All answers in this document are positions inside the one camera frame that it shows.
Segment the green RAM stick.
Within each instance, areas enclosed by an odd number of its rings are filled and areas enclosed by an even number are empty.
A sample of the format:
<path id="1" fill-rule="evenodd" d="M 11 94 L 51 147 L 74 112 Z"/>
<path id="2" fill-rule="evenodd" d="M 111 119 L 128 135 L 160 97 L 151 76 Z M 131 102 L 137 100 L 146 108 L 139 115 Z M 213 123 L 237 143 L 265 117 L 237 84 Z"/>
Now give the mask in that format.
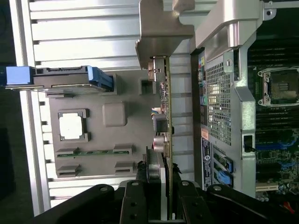
<path id="1" fill-rule="evenodd" d="M 129 154 L 130 152 L 127 150 L 121 150 L 121 151 L 116 151 L 116 150 L 97 150 L 97 151 L 75 151 L 70 154 L 58 154 L 58 158 L 64 158 L 64 157 L 79 157 L 79 156 L 103 156 L 103 155 L 122 155 L 122 154 Z"/>

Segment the grey parts rack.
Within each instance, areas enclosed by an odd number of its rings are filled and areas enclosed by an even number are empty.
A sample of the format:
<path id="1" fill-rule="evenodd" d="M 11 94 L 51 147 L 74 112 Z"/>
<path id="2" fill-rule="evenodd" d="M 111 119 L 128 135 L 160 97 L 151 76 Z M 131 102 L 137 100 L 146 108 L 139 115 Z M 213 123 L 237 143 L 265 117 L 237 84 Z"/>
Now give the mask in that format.
<path id="1" fill-rule="evenodd" d="M 113 75 L 114 91 L 50 98 L 55 172 L 58 178 L 132 174 L 154 138 L 152 108 L 160 105 L 158 88 L 145 71 Z M 77 113 L 83 135 L 77 140 L 60 136 L 59 118 Z M 129 154 L 58 158 L 75 151 L 127 150 Z"/>

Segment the white expansion slot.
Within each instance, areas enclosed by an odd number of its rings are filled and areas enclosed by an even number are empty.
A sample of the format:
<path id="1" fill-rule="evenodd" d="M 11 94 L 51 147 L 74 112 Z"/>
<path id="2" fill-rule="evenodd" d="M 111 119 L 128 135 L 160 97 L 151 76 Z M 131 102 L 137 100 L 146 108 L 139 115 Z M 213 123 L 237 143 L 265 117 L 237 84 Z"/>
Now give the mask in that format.
<path id="1" fill-rule="evenodd" d="M 277 191 L 277 190 L 278 190 L 278 184 L 273 184 L 273 183 L 257 183 L 256 184 L 256 192 Z"/>

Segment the green motherboard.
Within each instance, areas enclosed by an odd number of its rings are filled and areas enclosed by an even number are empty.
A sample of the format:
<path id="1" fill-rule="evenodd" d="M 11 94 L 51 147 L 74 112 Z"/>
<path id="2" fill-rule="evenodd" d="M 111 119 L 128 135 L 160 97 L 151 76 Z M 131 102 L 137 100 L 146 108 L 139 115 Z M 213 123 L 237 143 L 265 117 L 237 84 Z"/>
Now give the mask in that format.
<path id="1" fill-rule="evenodd" d="M 278 184 L 277 191 L 256 192 L 261 202 L 299 213 L 299 105 L 264 107 L 258 71 L 299 66 L 299 44 L 254 43 L 248 51 L 248 85 L 256 101 L 256 184 Z M 256 144 L 294 143 L 286 150 L 256 150 Z"/>

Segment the silver CPU chip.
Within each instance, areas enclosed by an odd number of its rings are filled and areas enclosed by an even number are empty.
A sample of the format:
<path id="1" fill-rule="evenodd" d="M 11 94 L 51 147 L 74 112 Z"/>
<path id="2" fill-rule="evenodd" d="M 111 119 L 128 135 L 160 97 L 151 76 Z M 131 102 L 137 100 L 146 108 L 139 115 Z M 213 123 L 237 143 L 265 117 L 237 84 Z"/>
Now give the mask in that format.
<path id="1" fill-rule="evenodd" d="M 77 140 L 83 135 L 83 121 L 77 113 L 64 113 L 59 118 L 60 136 L 64 140 Z"/>

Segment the blue expansion slot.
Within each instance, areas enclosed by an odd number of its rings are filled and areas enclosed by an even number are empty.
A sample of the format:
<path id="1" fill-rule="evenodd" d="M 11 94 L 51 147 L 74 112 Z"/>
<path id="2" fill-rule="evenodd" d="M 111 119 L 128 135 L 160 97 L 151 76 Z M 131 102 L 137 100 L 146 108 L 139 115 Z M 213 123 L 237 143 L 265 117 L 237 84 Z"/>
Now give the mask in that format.
<path id="1" fill-rule="evenodd" d="M 286 150 L 294 143 L 256 144 L 256 150 Z"/>

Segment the open PC case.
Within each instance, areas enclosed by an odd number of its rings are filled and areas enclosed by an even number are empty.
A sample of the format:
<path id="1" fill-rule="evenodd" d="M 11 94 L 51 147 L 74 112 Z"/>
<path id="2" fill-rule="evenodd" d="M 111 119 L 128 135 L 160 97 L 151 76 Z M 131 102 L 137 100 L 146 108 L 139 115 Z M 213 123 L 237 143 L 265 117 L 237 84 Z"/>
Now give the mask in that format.
<path id="1" fill-rule="evenodd" d="M 299 44 L 299 0 L 217 0 L 195 30 L 202 190 L 221 184 L 256 199 L 256 101 L 248 85 L 248 51 L 260 42 Z"/>

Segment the hard disk drive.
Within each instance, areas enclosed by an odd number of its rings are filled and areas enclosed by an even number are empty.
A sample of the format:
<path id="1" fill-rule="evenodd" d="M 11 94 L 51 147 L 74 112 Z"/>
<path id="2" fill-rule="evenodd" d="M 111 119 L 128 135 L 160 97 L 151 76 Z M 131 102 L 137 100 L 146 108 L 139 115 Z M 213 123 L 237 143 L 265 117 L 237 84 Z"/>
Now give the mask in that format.
<path id="1" fill-rule="evenodd" d="M 39 91 L 48 94 L 72 94 L 89 85 L 88 67 L 35 68 L 6 67 L 6 89 Z"/>

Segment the CPU socket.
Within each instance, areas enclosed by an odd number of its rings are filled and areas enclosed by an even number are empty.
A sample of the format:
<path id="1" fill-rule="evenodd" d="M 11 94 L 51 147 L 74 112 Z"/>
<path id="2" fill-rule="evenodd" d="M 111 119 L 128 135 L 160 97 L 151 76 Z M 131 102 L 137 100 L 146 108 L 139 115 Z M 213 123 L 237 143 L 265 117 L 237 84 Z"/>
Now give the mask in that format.
<path id="1" fill-rule="evenodd" d="M 258 71 L 261 95 L 257 104 L 264 107 L 299 105 L 299 66 L 266 68 Z"/>

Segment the blue plastic disk carrier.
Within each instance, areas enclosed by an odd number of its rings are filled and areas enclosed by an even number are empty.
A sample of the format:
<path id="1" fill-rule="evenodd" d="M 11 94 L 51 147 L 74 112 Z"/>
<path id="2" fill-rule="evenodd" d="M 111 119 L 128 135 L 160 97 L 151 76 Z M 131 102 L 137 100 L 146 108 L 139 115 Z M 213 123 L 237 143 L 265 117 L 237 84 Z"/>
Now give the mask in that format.
<path id="1" fill-rule="evenodd" d="M 113 92 L 113 76 L 93 66 L 68 68 L 6 67 L 5 87 L 40 91 L 50 95 L 79 95 Z"/>

